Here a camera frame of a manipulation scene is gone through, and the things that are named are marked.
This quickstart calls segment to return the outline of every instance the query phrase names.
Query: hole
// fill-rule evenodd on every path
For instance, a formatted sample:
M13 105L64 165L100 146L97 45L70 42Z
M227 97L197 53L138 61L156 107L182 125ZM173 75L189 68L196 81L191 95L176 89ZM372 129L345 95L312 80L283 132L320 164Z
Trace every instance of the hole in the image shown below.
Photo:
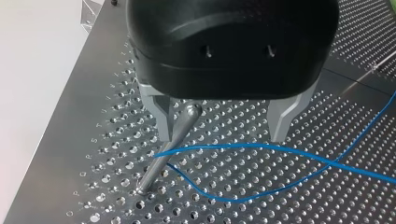
M195 219L198 218L198 213L197 212L191 212L190 213L190 217L191 217L191 219L195 220Z
M178 198L183 197L183 191L181 191L181 190L179 190L179 189L175 192L175 194L176 194L176 196L177 196Z
M163 222L164 223L169 223L171 221L171 218L170 217L165 217L164 219L163 219Z
M163 205L162 204L155 205L154 210L158 213L161 213L163 211Z
M276 56L276 48L274 46L268 45L262 51L263 51L263 54L265 55L265 57L267 57L269 59L275 58L275 56Z
M195 202L198 202L199 201L199 194L192 194L192 200L193 201L195 201Z
M120 217L113 217L111 219L111 224L121 224L121 218Z
M144 203L144 202L140 201L140 202L137 202L137 203L136 203L136 208L137 208L137 209L142 209L142 208L144 208L144 207L145 207L145 203Z
M208 59L213 57L213 50L208 45L201 47L201 53Z
M151 219L151 213L147 213L147 214L145 215L145 219L146 219L146 220Z
M215 222L215 217L213 215L209 215L209 216L207 216L207 221L209 223L213 223L213 222Z
M173 210L173 214L174 214L176 217L180 216L180 208L175 208L175 209Z
M161 187L158 188L158 193L165 194L165 192L166 192L166 187L161 186Z
M167 177L168 176L168 171L167 170L162 170L161 171L161 176L163 176L163 177Z
M116 204L119 206L123 206L125 205L125 198L124 197L120 197L116 200Z
M224 218L223 224L231 224L231 220L229 218Z

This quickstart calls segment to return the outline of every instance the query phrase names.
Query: aluminum surface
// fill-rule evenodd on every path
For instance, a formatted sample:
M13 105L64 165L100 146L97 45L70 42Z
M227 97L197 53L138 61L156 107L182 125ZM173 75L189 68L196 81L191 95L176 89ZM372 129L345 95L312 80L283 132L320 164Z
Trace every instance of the aluminum surface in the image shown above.
M81 26L89 34L95 24L102 5L92 0L82 0L81 8Z
M395 186L339 169L329 169L301 186L250 203L208 200L168 169L153 184L151 193L136 194L138 178L162 143L155 119L139 97L129 57L124 4L119 1L113 7L109 1L104 3L6 224L395 222ZM327 69L310 105L293 121L282 145L333 159L390 96L362 84L340 96L354 82ZM381 77L378 85L389 82ZM172 103L175 116L186 102ZM185 145L269 141L269 102L201 103L204 114ZM395 116L393 104L341 162L395 177ZM174 156L170 162L200 188L225 197L277 188L324 165L258 148L197 150Z

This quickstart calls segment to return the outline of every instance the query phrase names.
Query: metal breadboard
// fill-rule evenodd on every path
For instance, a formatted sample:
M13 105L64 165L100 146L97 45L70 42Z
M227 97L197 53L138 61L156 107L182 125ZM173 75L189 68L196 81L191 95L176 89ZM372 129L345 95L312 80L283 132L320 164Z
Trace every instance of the metal breadboard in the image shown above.
M161 142L140 100L124 5L104 3L6 224L396 222L395 186L335 168L247 203L209 200L166 168L148 196L137 195L136 182ZM394 16L386 1L340 1L340 8L332 58L364 71L393 51ZM392 60L381 70L386 77L394 77ZM323 70L309 107L281 145L328 159L344 151L390 97L346 77ZM393 85L382 77L377 84ZM175 119L186 102L173 102ZM269 141L269 102L200 103L205 112L184 145ZM341 163L395 177L395 116L393 105ZM282 187L325 165L265 148L195 150L170 162L201 189L229 198Z

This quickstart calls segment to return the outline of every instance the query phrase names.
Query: white wall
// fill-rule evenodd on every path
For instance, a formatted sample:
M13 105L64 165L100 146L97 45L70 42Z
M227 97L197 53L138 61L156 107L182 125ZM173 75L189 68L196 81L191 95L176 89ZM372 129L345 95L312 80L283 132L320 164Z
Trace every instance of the white wall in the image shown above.
M0 223L87 38L80 11L81 0L0 0Z

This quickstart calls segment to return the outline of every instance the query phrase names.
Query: blue cable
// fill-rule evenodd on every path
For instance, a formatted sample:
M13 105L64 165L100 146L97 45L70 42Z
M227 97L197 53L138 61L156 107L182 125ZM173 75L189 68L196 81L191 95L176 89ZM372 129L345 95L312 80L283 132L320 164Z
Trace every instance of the blue cable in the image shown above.
M295 153L298 155L302 155L302 156L306 156L308 158L317 160L317 161L322 161L324 163L327 163L326 166L324 166L322 169L314 172L311 175L307 175L306 177L301 178L300 180L288 184L285 187L279 188L279 189L272 189L272 190L267 190L265 192L262 193L258 193L246 198L241 198L241 199L231 199L231 198L222 198L222 197L218 197L216 195L211 195L208 194L204 191L202 191L201 189L199 189L186 175L184 175L180 170L178 170L174 165L167 163L167 165L174 170L175 172L177 172L179 175L183 176L183 178L196 190L198 191L200 194L206 196L207 198L210 199L215 199L216 201L219 202L230 202L230 203L244 203L247 202L249 200L254 200L257 198L260 198L262 196L265 195L269 195L269 194L273 194L276 192L279 192L281 190L285 190L285 189L290 189L302 182L304 182L305 180L319 175L321 174L323 171L325 171L327 168L329 168L330 166L334 166L334 167L338 167L340 169L344 169L353 173L357 173L357 174L361 174L361 175L368 175L370 177L374 177L374 178L378 178L381 180L385 180L388 181L389 183L392 184L396 184L396 179L385 176L385 175L380 175L380 174L376 174L373 172L369 172L369 171L365 171L365 170L361 170L358 168L354 168L354 167L350 167L350 166L346 166L343 164L338 163L352 148L354 148L359 141L363 138L364 135L367 134L367 132L370 130L370 128L376 123L376 121L384 114L384 112L389 108L390 104L393 102L394 98L396 97L396 92L393 93L392 97L389 99L388 103L384 106L384 108L375 116L375 118L367 125L367 127L363 130L363 132L361 132L358 135L358 138L356 138L352 144L339 156L337 157L334 161L329 161L327 159L321 158L319 156L313 155L311 153L307 153L301 150L297 150L294 148L289 148L289 147L278 147L278 146L272 146L272 145L267 145L267 144L257 144L257 143L252 143L252 144L247 144L247 143L241 143L241 144L225 144L225 145L212 145L212 146L192 146L192 147L182 147L182 148L177 148L177 149L170 149L168 151L162 152L162 153L158 153L156 155L154 155L154 158L158 158L158 157L163 157L163 156L168 156L168 155L173 155L176 154L178 152L184 152L184 151L188 151L188 150L194 150L194 149L216 149L216 148L236 148L236 147L246 147L246 148L252 148L252 147L265 147L265 148L270 148L273 150L277 150L277 151L282 151L282 152L289 152L289 153Z

